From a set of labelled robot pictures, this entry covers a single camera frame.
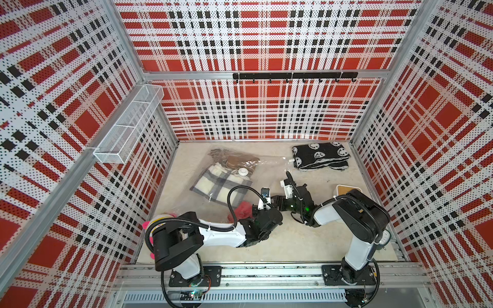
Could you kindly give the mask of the clear plastic vacuum bag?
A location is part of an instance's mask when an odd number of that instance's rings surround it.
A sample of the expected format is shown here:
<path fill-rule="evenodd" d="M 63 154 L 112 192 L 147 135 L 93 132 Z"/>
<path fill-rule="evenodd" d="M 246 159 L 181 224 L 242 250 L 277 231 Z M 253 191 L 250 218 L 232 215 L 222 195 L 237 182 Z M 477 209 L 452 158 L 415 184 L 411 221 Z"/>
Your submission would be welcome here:
<path fill-rule="evenodd" d="M 267 189 L 283 193 L 280 182 L 292 169 L 285 155 L 252 153 L 218 145 L 183 145 L 178 149 L 160 196 L 158 214 L 175 217 L 195 212 L 200 219 L 231 223 L 250 217 Z"/>

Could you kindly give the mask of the black smiley face scarf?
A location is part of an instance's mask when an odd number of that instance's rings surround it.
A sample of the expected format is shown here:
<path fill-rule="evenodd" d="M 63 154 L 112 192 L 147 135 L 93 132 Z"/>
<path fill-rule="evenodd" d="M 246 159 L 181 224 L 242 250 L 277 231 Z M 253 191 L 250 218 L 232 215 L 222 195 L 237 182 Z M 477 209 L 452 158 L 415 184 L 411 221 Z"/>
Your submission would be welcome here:
<path fill-rule="evenodd" d="M 339 142 L 311 143 L 291 148 L 293 165 L 301 171 L 331 168 L 346 170 L 349 167 L 349 152 Z"/>

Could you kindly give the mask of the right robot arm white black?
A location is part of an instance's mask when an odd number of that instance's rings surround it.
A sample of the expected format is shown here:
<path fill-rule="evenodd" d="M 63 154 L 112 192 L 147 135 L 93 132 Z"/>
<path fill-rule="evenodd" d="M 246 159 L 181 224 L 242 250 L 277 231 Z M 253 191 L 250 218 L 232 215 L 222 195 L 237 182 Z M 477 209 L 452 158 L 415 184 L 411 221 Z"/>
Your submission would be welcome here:
<path fill-rule="evenodd" d="M 335 221 L 345 223 L 353 237 L 336 281 L 354 286 L 374 273 L 369 263 L 375 251 L 383 249 L 390 241 L 387 230 L 390 215 L 359 189 L 352 188 L 316 205 L 305 185 L 294 188 L 287 184 L 285 195 L 272 196 L 271 201 L 281 212 L 298 214 L 297 221 L 308 227 L 318 228 Z"/>

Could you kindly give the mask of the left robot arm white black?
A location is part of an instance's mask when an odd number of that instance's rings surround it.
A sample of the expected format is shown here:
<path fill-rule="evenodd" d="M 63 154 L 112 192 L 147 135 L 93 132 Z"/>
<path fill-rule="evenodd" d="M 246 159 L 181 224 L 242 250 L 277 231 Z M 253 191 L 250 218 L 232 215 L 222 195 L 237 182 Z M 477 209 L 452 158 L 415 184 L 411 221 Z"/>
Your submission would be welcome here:
<path fill-rule="evenodd" d="M 145 223 L 145 245 L 154 256 L 157 272 L 173 270 L 185 279 L 203 277 L 200 248 L 254 246 L 267 240 L 282 220 L 277 209 L 261 209 L 253 218 L 232 224 L 207 222 L 195 212 L 177 217 L 163 214 Z"/>

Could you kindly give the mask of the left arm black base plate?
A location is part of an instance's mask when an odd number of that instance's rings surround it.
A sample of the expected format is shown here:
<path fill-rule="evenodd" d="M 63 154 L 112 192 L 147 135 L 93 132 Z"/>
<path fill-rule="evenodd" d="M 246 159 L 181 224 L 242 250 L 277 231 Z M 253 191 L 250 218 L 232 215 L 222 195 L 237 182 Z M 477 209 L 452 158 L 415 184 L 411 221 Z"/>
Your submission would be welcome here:
<path fill-rule="evenodd" d="M 221 266 L 205 266 L 194 276 L 185 277 L 181 272 L 172 271 L 169 287 L 218 287 L 222 279 Z"/>

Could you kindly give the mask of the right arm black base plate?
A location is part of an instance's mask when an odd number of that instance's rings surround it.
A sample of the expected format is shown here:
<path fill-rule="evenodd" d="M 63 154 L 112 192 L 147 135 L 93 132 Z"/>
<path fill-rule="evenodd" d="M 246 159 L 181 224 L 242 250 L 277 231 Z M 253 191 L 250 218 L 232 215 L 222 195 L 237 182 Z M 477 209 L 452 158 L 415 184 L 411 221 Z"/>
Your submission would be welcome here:
<path fill-rule="evenodd" d="M 375 286 L 376 277 L 370 266 L 354 270 L 350 266 L 323 265 L 322 278 L 326 286 Z"/>

